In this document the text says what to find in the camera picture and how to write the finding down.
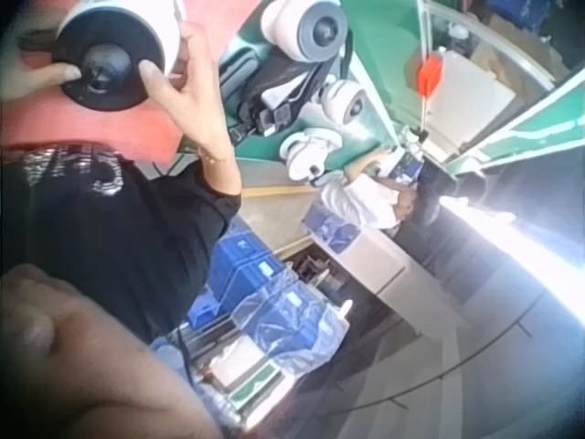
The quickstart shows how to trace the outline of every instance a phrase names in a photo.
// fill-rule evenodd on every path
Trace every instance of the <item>fingernail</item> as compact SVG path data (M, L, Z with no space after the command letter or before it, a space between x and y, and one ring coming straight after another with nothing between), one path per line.
M148 59L143 59L140 61L140 64L138 64L138 69L140 69L140 72L145 77L152 77L158 72L156 65Z
M78 80L81 78L81 70L77 66L67 66L65 68L65 78L67 80Z

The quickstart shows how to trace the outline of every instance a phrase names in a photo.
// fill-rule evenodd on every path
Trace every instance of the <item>white shirt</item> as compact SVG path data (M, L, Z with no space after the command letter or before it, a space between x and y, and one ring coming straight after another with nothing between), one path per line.
M335 215L368 229L395 227L399 221L393 206L398 199L398 191L380 185L365 174L349 184L345 178L339 178L321 192L321 200Z

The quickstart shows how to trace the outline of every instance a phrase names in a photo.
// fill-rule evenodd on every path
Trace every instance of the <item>worker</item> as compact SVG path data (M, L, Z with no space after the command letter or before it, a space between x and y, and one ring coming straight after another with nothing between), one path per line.
M428 225L438 204L426 185L413 188L364 173L387 155L387 148L378 147L351 162L343 178L324 186L321 200L336 216L361 228L393 229L404 220Z
M80 76L75 66L28 70L20 61L19 33L61 18L35 14L13 27L3 49L3 102ZM181 36L181 91L154 63L139 64L150 98L197 145L200 159L177 176L148 181L115 145L3 152L2 273L31 263L73 284L146 343L185 318L240 205L217 66L200 27L183 23Z
M45 12L12 25L2 103L80 77L75 66L20 61L18 35L59 20ZM176 177L148 181L115 145L3 150L0 393L3 425L19 437L220 437L143 343L183 320L240 204L205 32L184 23L181 37L181 91L153 63L139 65L149 97L198 147Z

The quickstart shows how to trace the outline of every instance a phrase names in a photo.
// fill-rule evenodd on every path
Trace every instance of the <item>hand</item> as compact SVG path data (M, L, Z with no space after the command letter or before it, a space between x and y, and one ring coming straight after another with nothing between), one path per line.
M56 63L32 70L20 57L17 41L22 34L31 30L56 29L63 16L60 11L28 12L12 24L0 47L0 102L24 98L45 87L81 77L76 66Z
M0 311L0 387L23 436L219 437L188 385L70 284L21 265Z
M186 47L186 85L175 90L163 73L149 60L141 61L140 75L150 98L210 158L223 161L234 156L219 92L218 66L211 58L203 28L181 24Z
M376 149L374 149L371 153L369 153L369 156L371 157L370 163L379 162L380 160L383 160L385 157L387 157L389 154L390 154L389 149L385 148L384 146L379 146Z

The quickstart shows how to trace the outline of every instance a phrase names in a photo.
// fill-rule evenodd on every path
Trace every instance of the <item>black t-shirt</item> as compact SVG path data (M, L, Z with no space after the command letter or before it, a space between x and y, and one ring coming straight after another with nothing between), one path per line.
M150 342L185 317L239 204L199 162L148 181L90 146L28 153L2 167L2 273L32 263Z

